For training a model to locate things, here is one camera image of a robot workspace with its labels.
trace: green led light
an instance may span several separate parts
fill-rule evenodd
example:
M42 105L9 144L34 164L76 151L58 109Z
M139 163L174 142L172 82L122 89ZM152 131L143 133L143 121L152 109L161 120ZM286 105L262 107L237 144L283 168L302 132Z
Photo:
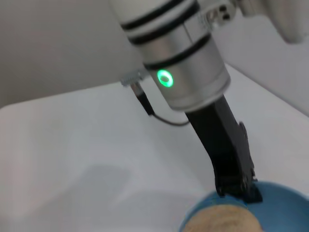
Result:
M174 84L174 80L173 80L173 76L170 74L170 72L166 71L166 70L160 70L158 71L158 79L160 81L160 83L167 87L170 88L173 86Z

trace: cable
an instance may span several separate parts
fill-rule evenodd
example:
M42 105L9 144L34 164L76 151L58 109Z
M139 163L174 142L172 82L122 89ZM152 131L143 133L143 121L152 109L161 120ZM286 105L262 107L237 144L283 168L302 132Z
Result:
M143 106L144 110L146 111L146 113L149 116L153 116L156 119L158 119L159 121L166 123L170 126L174 126L174 127L183 127L188 125L190 122L186 121L186 122L182 122L182 123L176 123L176 122L170 122L160 116L158 116L155 111L153 110L144 90L142 89L142 87L140 86L139 83L135 83L131 85L132 90L135 93L135 96L137 97L137 99L140 101L141 105Z
M186 125L188 125L190 123L189 121L182 122L182 123L170 122L170 121L167 121L164 118L161 118L160 116L158 116L156 114L154 114L153 116L156 119L158 119L159 121L164 122L164 123L169 124L169 125L174 126L174 127L184 127L184 126L186 126Z

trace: black cable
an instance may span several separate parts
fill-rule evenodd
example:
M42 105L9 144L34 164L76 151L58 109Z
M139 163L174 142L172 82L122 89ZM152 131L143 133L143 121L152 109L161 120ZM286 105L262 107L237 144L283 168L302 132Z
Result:
M149 116L154 116L156 119L158 119L159 121L163 122L163 123L166 123L168 125L171 125L171 126L174 126L174 127L183 127L183 126L186 126L188 125L190 122L189 121L186 121L186 122L182 122L182 123L176 123L176 122L170 122L160 116L158 116L155 111L153 110L145 92L143 92L142 94L136 96L137 99L140 101L141 105L143 106L144 110L146 111L146 113L149 115Z
M182 123L170 122L170 121L167 121L164 118L161 118L160 116L158 116L156 114L154 114L153 116L156 119L158 119L159 121L164 122L164 123L169 124L169 125L174 126L174 127L184 127L184 126L186 126L186 125L188 125L190 123L189 121L182 122Z

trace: blue bowl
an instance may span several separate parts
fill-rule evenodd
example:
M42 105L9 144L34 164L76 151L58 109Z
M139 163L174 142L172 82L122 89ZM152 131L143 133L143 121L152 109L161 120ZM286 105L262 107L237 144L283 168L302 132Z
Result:
M198 211L219 204L232 204L247 208L257 217L265 232L309 232L309 199L307 197L277 184L256 182L256 186L263 196L262 203L247 205L231 196L220 198L217 193L212 193L187 214L180 227L180 232Z

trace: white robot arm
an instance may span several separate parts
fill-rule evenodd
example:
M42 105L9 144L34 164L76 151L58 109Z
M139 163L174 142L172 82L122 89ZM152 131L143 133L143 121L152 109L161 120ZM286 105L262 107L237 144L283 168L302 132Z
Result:
M266 15L288 43L309 32L307 0L110 0L131 44L171 109L185 112L209 154L219 195L262 201L244 125L225 98L230 76L211 32L244 16ZM147 98L133 83L147 113Z

